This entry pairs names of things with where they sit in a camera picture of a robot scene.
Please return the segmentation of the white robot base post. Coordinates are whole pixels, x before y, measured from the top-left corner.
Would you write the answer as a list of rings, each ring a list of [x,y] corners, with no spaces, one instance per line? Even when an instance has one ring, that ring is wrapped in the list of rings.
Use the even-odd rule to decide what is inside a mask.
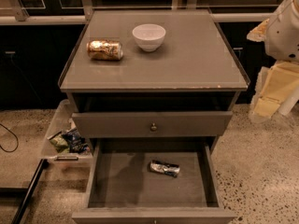
[[[278,110],[278,113],[283,116],[288,115],[298,101],[299,101],[299,87],[297,87],[282,103],[282,105]]]

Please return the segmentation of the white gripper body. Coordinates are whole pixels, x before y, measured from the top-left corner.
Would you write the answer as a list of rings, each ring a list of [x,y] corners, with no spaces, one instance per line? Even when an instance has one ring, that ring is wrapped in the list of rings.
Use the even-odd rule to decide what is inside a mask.
[[[278,108],[299,86],[299,63],[277,61],[269,70],[260,96]]]

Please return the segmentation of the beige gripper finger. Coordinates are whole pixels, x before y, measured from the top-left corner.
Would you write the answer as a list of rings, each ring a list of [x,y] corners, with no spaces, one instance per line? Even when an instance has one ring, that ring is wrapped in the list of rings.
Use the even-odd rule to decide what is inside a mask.
[[[253,42],[264,42],[268,22],[269,22],[269,20],[266,19],[266,20],[262,21],[258,26],[253,28],[247,34],[247,40],[250,40]]]
[[[278,104],[265,101],[260,96],[264,83],[267,80],[267,75],[268,68],[263,66],[257,76],[255,93],[249,105],[249,119],[253,123],[261,123],[271,119],[278,109]]]

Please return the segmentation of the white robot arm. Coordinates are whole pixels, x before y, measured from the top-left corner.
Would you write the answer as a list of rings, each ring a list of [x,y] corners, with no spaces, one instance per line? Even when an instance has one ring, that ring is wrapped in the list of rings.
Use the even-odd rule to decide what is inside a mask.
[[[298,101],[299,0],[283,0],[247,39],[264,42],[265,53],[276,60],[270,68],[263,66],[257,76],[250,120],[264,122],[277,111],[287,115]]]

